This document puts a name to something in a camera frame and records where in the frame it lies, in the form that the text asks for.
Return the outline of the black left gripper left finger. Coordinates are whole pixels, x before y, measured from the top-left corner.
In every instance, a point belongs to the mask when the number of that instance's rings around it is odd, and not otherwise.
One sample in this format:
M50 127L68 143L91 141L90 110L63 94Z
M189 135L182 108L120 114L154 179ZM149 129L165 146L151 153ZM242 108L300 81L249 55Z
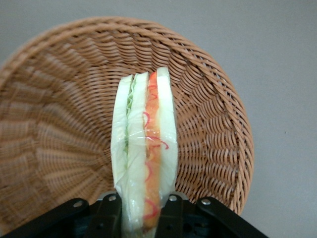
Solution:
M117 192L108 192L97 200L97 211L86 230L87 238L120 238L122 200Z

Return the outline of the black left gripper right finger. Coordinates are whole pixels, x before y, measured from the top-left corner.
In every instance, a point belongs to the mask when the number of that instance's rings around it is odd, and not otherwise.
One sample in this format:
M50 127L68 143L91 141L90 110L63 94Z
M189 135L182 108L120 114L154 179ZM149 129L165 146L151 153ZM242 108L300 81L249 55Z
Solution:
M183 237L183 196L171 194L158 221L158 238Z

